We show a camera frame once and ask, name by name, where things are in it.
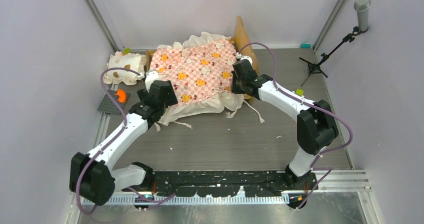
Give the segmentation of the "wooden pet bed frame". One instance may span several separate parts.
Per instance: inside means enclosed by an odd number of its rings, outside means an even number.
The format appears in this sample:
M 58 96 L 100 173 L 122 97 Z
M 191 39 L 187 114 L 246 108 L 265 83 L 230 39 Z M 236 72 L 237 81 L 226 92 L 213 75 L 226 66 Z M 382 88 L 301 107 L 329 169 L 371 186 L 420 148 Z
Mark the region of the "wooden pet bed frame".
M 247 34 L 247 31 L 244 27 L 244 23 L 241 17 L 236 18 L 236 26 L 234 30 L 234 35 L 230 37 L 230 42 L 234 45 L 236 52 L 240 52 L 242 55 L 250 56 L 253 60 L 253 69 L 256 71 L 258 75 L 258 61 L 256 58 L 256 55 L 253 52 L 253 49 L 250 47 L 250 38 Z M 155 52 L 150 54 L 150 60 L 149 60 L 149 69 L 150 69 L 150 63 L 152 56 Z M 244 96 L 244 100 L 252 98 L 251 96 L 248 96 L 246 94 L 242 94 Z

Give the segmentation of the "pink checkered duck mattress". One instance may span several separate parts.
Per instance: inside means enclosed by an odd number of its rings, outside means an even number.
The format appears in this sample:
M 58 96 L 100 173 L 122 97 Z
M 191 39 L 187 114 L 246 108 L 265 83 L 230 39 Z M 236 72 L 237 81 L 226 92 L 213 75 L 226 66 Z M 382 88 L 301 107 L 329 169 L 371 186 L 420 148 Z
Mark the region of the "pink checkered duck mattress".
M 160 124 L 167 126 L 182 117 L 225 109 L 227 118 L 234 117 L 244 96 L 231 90 L 236 49 L 230 39 L 202 32 L 184 43 L 157 47 L 149 71 L 156 70 L 162 81 L 170 81 L 178 100 L 166 109 Z

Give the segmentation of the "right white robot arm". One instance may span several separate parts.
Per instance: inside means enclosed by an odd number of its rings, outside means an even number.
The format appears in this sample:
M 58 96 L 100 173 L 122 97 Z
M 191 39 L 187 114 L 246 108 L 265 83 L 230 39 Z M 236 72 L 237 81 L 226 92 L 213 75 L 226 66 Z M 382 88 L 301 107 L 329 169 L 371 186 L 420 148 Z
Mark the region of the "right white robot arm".
M 324 100 L 314 102 L 289 92 L 266 74 L 257 75 L 247 58 L 238 59 L 232 67 L 233 93 L 269 103 L 295 120 L 299 148 L 283 178 L 288 187 L 299 189 L 310 174 L 315 158 L 339 135 L 330 105 Z

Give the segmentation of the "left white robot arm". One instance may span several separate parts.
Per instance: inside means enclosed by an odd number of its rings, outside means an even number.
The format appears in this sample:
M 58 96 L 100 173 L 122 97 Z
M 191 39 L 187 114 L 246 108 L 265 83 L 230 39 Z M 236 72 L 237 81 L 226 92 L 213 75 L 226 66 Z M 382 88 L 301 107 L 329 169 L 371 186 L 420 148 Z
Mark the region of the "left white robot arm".
M 133 162 L 114 169 L 121 155 L 142 134 L 177 104 L 170 81 L 155 80 L 149 89 L 140 89 L 140 101 L 126 114 L 123 122 L 88 153 L 76 153 L 70 164 L 69 189 L 95 205 L 104 205 L 114 192 L 138 187 L 148 191 L 154 183 L 151 167 Z

